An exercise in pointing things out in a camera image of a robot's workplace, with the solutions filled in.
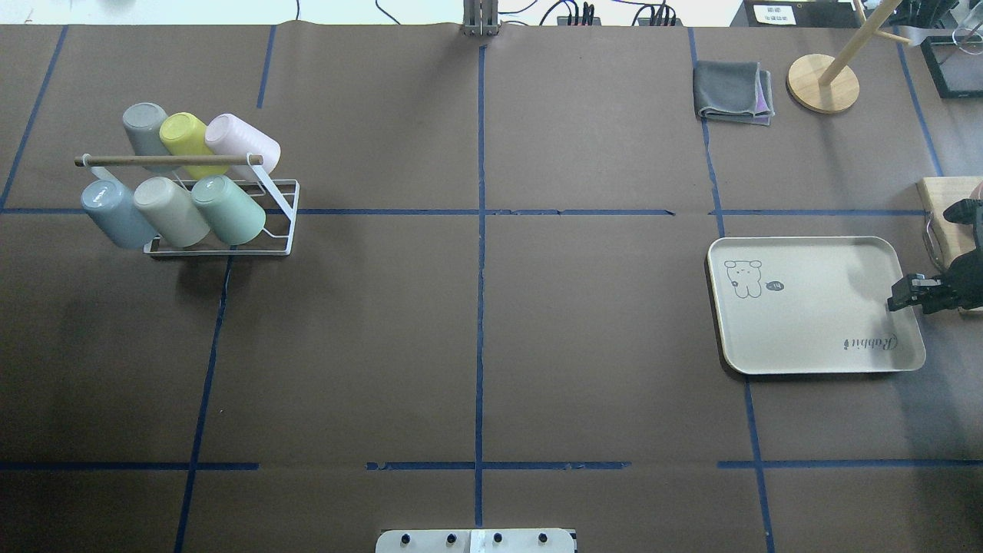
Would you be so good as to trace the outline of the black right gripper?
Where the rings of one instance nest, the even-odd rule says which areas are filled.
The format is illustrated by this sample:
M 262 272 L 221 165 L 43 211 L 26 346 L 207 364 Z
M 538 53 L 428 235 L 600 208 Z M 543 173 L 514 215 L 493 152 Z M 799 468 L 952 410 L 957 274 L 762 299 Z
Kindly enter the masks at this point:
M 896 281 L 887 299 L 889 312 L 918 305 L 924 314 L 982 306 L 982 202 L 959 200 L 945 209 L 943 216 L 949 223 L 972 225 L 975 249 L 955 258 L 944 273 L 931 279 L 910 273 Z

